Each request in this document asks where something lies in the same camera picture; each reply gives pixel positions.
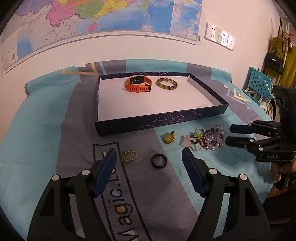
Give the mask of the right hand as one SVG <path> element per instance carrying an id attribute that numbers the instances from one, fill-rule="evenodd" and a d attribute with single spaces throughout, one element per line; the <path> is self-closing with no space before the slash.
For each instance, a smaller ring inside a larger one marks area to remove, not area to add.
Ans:
<path id="1" fill-rule="evenodd" d="M 282 174 L 293 173 L 293 172 L 295 172 L 295 159 L 287 164 L 283 164 L 281 167 L 276 163 L 271 164 L 271 175 L 274 183 L 281 180 Z M 276 186 L 274 185 L 271 188 L 269 194 L 267 195 L 267 198 L 278 196 L 278 195 L 281 195 L 282 193 L 283 193 L 283 190 L 277 189 Z"/>

